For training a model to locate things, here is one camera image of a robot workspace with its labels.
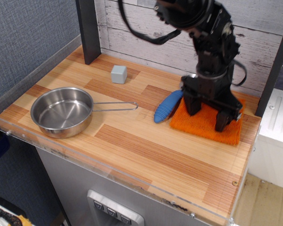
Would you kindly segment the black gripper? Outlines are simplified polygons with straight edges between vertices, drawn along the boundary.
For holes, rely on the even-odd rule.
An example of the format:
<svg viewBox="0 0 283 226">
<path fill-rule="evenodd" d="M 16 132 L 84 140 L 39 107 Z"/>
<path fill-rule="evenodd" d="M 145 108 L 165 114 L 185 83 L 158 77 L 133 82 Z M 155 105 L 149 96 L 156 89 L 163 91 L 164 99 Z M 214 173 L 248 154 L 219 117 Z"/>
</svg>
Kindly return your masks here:
<svg viewBox="0 0 283 226">
<path fill-rule="evenodd" d="M 187 112 L 193 116 L 201 110 L 202 103 L 218 110 L 215 130 L 222 132 L 232 120 L 239 120 L 243 105 L 232 94 L 234 63 L 221 73 L 212 74 L 197 67 L 198 77 L 183 79 L 183 98 Z"/>
</svg>

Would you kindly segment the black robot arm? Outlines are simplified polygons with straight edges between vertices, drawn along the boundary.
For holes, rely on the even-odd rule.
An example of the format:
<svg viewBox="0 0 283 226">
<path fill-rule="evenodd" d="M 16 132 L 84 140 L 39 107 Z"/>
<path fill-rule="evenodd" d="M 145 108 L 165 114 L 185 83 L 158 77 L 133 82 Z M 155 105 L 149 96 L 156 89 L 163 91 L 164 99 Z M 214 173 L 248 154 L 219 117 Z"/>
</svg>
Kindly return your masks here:
<svg viewBox="0 0 283 226">
<path fill-rule="evenodd" d="M 183 76 L 183 98 L 190 115 L 202 103 L 216 109 L 215 130 L 222 132 L 239 120 L 243 105 L 232 94 L 236 42 L 230 14 L 215 0 L 158 0 L 155 11 L 162 21 L 192 38 L 198 56 L 196 76 Z"/>
</svg>

